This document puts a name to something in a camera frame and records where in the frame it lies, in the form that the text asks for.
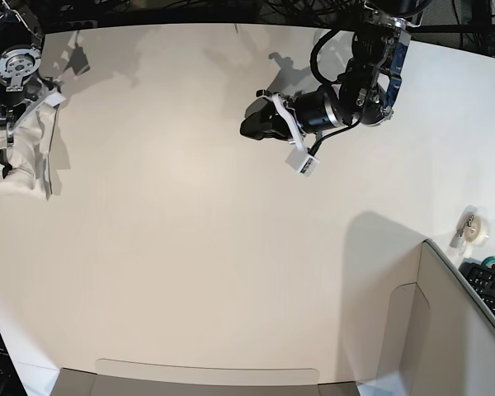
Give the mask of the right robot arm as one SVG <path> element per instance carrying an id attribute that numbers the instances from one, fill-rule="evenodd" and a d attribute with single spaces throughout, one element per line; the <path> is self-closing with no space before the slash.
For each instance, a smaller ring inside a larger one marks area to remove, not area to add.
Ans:
<path id="1" fill-rule="evenodd" d="M 14 147 L 15 132 L 40 106 L 64 101 L 54 79 L 42 78 L 39 68 L 45 33 L 25 1 L 0 1 L 0 130 L 6 143 L 0 148 L 1 174 L 13 166 L 7 151 Z"/>

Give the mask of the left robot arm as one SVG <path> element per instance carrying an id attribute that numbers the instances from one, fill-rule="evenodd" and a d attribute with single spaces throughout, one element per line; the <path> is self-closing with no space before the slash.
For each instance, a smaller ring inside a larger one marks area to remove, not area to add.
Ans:
<path id="1" fill-rule="evenodd" d="M 305 151 L 315 155 L 323 142 L 359 124 L 373 126 L 389 119 L 402 84 L 401 72 L 411 36 L 407 29 L 420 18 L 428 1 L 358 1 L 353 12 L 338 17 L 310 52 L 309 67 L 316 91 L 293 96 L 257 91 L 263 107 L 248 115 L 240 134 L 260 141 L 276 139 L 300 146 L 316 137 Z M 340 31 L 352 28 L 351 58 L 336 78 L 319 69 L 322 48 Z"/>

